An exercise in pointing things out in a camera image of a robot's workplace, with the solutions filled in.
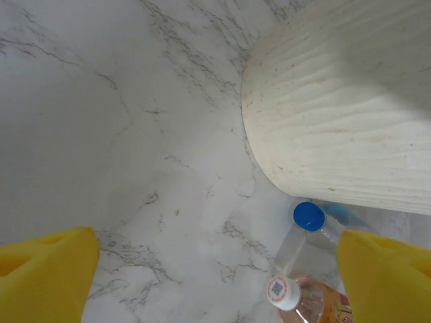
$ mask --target bottle label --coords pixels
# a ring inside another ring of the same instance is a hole
[[[343,294],[325,285],[326,306],[323,313],[324,323],[354,323],[349,300]]]

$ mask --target qr code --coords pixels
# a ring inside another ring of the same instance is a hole
[[[283,285],[280,284],[278,281],[276,281],[271,290],[274,294],[278,296],[280,295],[280,292],[283,290]]]

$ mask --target plastic bottle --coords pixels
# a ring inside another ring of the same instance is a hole
[[[347,207],[333,203],[318,206],[312,202],[301,202],[296,205],[293,218],[299,227],[311,233],[306,238],[309,244],[330,252],[336,251],[345,230],[377,233]]]
[[[285,323],[354,323],[347,297],[310,276],[276,276],[267,297]]]

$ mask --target marble floor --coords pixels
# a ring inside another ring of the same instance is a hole
[[[82,322],[256,319],[294,199],[253,157],[241,76],[310,2],[0,2],[0,243],[91,225]],[[358,212],[429,246],[427,217]]]

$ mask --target white bottle cap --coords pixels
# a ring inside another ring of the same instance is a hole
[[[293,279],[275,276],[268,284],[268,300],[283,311],[290,311],[301,300],[301,288]]]

